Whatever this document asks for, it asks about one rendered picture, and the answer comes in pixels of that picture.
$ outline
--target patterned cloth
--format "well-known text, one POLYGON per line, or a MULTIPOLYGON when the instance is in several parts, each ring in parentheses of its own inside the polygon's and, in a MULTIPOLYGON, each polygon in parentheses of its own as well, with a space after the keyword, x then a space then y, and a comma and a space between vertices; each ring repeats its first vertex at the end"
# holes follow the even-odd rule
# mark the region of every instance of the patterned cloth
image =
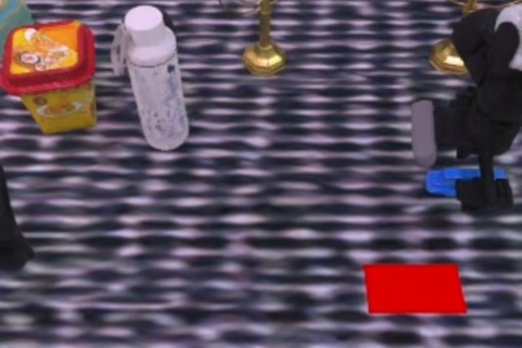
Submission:
MULTIPOLYGON (((43 136, 18 99, 0 100, 0 158, 37 252, 2 273, 2 348, 522 346, 522 209, 470 215, 426 196, 410 149, 411 101, 468 83, 427 62, 459 9, 282 2, 273 36, 290 63, 262 78, 240 58, 254 18, 153 2, 176 24, 191 120, 164 153, 108 61, 140 3, 29 2, 36 20, 94 29, 99 124, 43 136), (386 261, 457 262, 469 314, 369 316, 362 266, 386 261)), ((515 192, 520 147, 500 160, 515 192)))

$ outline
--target red square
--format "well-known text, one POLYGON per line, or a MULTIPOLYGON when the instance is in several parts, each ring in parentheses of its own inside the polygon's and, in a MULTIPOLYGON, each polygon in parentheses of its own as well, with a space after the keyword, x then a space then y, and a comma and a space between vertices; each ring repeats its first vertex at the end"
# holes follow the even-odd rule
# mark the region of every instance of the red square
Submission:
POLYGON ((370 314, 466 314, 456 264, 364 266, 370 314))

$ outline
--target bottle strap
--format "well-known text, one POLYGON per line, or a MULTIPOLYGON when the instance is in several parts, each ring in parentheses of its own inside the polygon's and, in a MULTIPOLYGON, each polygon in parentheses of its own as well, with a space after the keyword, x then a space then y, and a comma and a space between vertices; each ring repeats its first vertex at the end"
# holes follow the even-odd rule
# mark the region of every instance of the bottle strap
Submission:
POLYGON ((113 72, 117 76, 125 74, 126 57, 129 48, 130 35, 123 24, 119 24, 114 32, 113 43, 111 44, 111 65, 113 72))

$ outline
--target blue object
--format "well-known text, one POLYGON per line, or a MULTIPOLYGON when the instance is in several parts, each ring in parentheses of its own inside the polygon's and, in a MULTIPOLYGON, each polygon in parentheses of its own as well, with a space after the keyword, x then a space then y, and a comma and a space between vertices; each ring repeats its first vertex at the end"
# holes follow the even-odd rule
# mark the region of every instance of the blue object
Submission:
POLYGON ((0 0, 0 58, 7 34, 23 24, 33 24, 33 17, 23 0, 0 0))
MULTIPOLYGON (((504 169, 494 169, 495 179, 505 179, 504 169)), ((426 175, 426 190, 432 195, 456 197, 457 189, 455 183, 458 179, 473 179, 480 177, 480 169, 449 167, 439 170, 428 170, 426 175)))

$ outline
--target teal container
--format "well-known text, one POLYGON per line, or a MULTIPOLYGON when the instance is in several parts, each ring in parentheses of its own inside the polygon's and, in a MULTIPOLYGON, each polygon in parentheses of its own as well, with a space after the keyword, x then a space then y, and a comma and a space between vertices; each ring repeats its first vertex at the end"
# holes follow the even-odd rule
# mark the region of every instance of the teal container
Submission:
POLYGON ((0 59, 7 34, 17 26, 33 24, 33 17, 23 0, 1 0, 0 3, 0 59))

